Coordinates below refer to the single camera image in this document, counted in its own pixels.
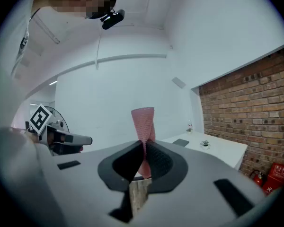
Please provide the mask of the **person's left hand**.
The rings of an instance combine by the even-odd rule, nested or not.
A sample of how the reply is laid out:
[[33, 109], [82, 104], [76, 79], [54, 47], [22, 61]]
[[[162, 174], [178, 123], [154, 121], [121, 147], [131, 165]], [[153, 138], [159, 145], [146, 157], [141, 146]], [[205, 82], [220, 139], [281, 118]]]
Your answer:
[[48, 132], [47, 133], [47, 142], [49, 148], [53, 148], [55, 143], [60, 142], [60, 134], [57, 132]]

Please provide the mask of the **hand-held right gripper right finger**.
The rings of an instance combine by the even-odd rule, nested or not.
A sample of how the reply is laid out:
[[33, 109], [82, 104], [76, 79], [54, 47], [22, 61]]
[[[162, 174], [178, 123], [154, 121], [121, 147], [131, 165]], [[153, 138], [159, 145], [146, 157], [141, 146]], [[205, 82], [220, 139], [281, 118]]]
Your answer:
[[252, 227], [265, 195], [217, 157], [166, 142], [148, 142], [152, 183], [137, 227]]

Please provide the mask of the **grey wall panel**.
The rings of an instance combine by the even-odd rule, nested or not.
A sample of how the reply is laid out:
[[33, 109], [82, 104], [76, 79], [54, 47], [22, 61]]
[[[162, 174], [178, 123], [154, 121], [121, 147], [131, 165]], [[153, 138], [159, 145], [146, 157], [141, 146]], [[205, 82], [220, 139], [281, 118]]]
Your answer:
[[179, 88], [184, 88], [186, 86], [186, 84], [182, 80], [180, 80], [178, 77], [174, 77], [172, 79], [172, 82], [176, 84]]

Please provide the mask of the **person's white shirt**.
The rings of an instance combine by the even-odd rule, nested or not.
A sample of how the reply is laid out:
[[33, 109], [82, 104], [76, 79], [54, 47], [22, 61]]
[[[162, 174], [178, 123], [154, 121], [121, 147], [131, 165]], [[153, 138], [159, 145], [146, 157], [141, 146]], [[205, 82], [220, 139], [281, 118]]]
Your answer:
[[[37, 0], [17, 0], [0, 26], [0, 226], [39, 227], [36, 221], [8, 191], [5, 182], [5, 163], [13, 160], [12, 151], [28, 142], [26, 137], [14, 131], [10, 124], [23, 96], [12, 78], [12, 70], [18, 66], [28, 41], [28, 24], [35, 12]], [[12, 137], [22, 140], [15, 143]]]

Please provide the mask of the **person's left forearm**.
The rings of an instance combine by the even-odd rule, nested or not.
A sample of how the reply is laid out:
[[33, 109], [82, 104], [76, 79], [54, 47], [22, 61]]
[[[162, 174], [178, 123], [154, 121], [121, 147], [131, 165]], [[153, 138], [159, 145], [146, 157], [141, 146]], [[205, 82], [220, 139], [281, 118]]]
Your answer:
[[24, 135], [29, 138], [33, 143], [39, 143], [39, 137], [35, 133], [31, 133], [29, 131], [24, 131]]

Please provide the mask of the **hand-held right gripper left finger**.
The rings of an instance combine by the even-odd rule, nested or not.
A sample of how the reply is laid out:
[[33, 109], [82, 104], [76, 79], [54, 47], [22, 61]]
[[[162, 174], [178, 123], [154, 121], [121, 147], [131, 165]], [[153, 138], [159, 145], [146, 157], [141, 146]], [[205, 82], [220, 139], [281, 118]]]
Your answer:
[[138, 141], [53, 157], [52, 184], [68, 226], [145, 226], [133, 218], [129, 195], [142, 158]]

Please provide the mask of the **pink cloth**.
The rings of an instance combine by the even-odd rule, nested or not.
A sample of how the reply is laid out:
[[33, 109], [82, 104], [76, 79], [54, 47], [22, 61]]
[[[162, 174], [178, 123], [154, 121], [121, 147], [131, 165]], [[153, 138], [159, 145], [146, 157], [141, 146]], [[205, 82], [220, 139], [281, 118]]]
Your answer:
[[138, 140], [142, 142], [143, 147], [143, 161], [140, 165], [138, 173], [144, 178], [151, 177], [151, 168], [146, 160], [146, 142], [148, 140], [155, 141], [154, 129], [154, 107], [138, 108], [131, 111], [133, 123], [137, 132]]

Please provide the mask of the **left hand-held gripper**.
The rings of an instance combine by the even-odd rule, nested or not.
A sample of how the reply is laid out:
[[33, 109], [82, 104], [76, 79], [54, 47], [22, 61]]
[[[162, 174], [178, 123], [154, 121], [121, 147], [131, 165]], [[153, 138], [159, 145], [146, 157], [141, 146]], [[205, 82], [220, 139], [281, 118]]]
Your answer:
[[[30, 119], [26, 122], [26, 131], [35, 133], [39, 137], [39, 143], [46, 145], [53, 156], [80, 153], [83, 146], [91, 145], [93, 139], [89, 136], [68, 134], [69, 128], [62, 115], [50, 106], [40, 104], [31, 113]], [[47, 142], [48, 132], [60, 134], [60, 142], [49, 148]]]

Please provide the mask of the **red fire extinguisher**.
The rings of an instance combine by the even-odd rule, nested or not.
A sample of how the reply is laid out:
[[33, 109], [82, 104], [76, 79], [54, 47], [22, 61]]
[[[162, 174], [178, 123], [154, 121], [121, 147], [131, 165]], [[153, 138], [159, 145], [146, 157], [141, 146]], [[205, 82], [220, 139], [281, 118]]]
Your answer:
[[264, 183], [264, 177], [263, 177], [263, 173], [260, 172], [259, 170], [254, 170], [251, 174], [250, 174], [250, 179], [253, 180], [254, 183], [256, 183], [259, 187], [263, 186]]

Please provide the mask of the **red fire extinguisher box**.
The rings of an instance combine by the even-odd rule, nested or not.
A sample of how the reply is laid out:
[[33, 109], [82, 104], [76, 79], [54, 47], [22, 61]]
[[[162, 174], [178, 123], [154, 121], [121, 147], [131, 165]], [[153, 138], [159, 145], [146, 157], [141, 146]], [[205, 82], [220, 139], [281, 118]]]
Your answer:
[[283, 186], [284, 186], [284, 165], [273, 163], [262, 189], [266, 195], [269, 195], [274, 190]]

